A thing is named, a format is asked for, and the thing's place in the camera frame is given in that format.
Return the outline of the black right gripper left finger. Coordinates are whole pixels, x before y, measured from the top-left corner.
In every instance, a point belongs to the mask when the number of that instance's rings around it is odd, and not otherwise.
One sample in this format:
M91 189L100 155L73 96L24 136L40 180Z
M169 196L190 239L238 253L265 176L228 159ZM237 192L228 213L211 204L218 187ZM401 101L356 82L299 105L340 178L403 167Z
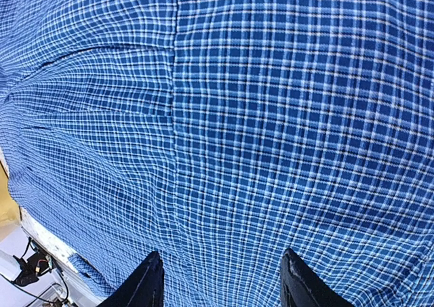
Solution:
M124 283L100 307L162 307L164 305L163 261L152 251Z

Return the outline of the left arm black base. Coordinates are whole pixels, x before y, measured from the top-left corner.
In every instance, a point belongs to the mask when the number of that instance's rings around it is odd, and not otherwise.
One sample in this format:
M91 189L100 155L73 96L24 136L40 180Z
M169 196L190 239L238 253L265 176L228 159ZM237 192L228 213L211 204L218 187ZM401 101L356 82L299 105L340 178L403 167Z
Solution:
M13 256L18 263L20 272L12 281L13 284L19 287L26 287L32 283L36 283L40 277L51 272L51 259L48 254L41 252L34 253L27 260Z

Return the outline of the blue checkered shirt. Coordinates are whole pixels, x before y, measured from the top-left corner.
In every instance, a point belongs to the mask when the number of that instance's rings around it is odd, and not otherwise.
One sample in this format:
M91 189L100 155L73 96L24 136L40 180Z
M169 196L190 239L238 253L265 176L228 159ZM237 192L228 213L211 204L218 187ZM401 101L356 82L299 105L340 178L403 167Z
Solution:
M101 295L433 305L433 0L1 0L1 149Z

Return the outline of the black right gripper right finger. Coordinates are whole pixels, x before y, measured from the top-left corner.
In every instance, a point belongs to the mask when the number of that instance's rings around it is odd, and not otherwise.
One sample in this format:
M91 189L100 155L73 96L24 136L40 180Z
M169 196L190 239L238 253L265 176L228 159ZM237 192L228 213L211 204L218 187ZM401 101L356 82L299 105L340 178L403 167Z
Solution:
M291 248L280 265L280 301L285 307L353 307L333 291Z

